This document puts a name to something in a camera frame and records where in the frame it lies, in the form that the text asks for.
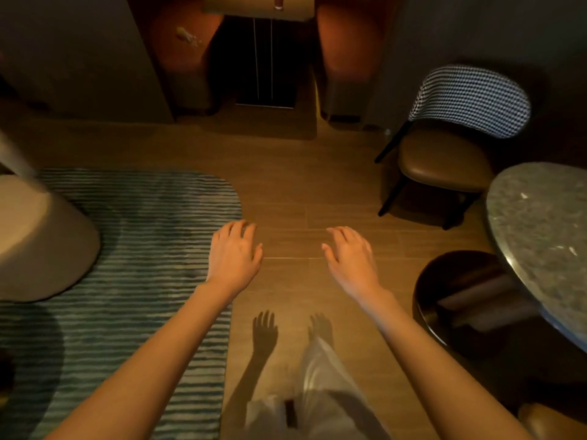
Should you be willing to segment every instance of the wooden floor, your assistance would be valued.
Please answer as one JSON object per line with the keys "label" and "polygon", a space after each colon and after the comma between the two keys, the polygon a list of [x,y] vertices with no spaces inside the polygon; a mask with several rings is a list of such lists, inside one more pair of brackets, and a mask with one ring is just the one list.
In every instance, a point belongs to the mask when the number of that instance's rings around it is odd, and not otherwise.
{"label": "wooden floor", "polygon": [[[278,338],[266,364],[251,362],[231,413],[223,417],[222,437],[242,421],[250,398],[293,392],[311,317],[320,314],[315,332],[334,343],[395,438],[436,439],[377,329],[329,277],[320,244],[329,240],[328,226],[362,232],[373,246],[382,284],[411,311],[415,281],[432,258],[458,249],[488,251],[482,207],[473,207],[464,224],[448,232],[391,215],[378,218],[381,168],[373,158],[384,145],[383,134],[337,129],[316,114],[311,95],[302,100],[302,110],[229,107],[178,125],[53,120],[4,106],[8,113],[0,127],[38,166],[193,169],[234,186],[245,218],[259,224],[265,260],[234,302],[225,406],[251,359],[253,318],[274,313]],[[272,336],[255,331],[257,346],[267,348]]]}

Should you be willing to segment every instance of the wall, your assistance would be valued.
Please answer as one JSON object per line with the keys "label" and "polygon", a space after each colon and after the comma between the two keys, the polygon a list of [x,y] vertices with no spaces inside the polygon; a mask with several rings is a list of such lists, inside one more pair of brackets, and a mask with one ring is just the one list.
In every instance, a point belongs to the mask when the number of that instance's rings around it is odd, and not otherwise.
{"label": "wall", "polygon": [[385,49],[365,124],[397,131],[423,78],[462,61],[504,72],[530,93],[535,117],[519,139],[524,157],[553,152],[547,136],[583,135],[587,0],[405,0]]}
{"label": "wall", "polygon": [[173,122],[126,0],[0,0],[0,72],[74,117]]}

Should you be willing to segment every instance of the round table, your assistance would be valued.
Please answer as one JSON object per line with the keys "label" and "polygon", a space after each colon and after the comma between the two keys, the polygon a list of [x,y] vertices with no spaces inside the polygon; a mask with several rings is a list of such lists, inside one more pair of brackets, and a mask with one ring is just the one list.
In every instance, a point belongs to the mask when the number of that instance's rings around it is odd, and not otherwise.
{"label": "round table", "polygon": [[504,266],[540,314],[587,352],[587,170],[549,162],[502,171],[487,227]]}

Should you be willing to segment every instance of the striped rug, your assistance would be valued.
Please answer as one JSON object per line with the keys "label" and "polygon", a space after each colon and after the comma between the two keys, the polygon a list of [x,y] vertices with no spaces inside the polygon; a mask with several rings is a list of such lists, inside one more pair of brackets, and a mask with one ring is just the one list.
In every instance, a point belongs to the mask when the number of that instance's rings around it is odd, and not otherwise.
{"label": "striped rug", "polygon": [[[3,440],[54,429],[204,281],[212,233],[241,217],[232,187],[205,174],[48,169],[42,179],[91,217],[102,250],[63,294],[0,304],[0,347],[16,363]],[[218,438],[230,318],[229,307],[210,329],[154,439]]]}

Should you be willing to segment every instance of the person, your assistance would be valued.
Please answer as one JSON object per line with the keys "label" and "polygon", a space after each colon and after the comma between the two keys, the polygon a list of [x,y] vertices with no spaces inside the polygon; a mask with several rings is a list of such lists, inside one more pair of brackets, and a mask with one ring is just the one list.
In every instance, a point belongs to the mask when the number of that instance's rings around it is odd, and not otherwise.
{"label": "person", "polygon": [[[329,228],[334,249],[322,245],[341,288],[373,319],[443,440],[531,440],[491,394],[466,372],[381,287],[371,245],[348,227]],[[143,440],[151,437],[175,386],[216,317],[259,272],[263,248],[253,248],[255,225],[230,222],[212,237],[207,280],[127,362],[49,436],[48,440]],[[247,438],[384,438],[374,416],[334,352],[321,340],[304,361],[299,429],[279,429],[265,401],[247,414]],[[314,398],[313,392],[320,394]],[[329,403],[321,404],[327,397]],[[355,416],[349,415],[355,408]],[[260,428],[256,436],[252,429]]]}

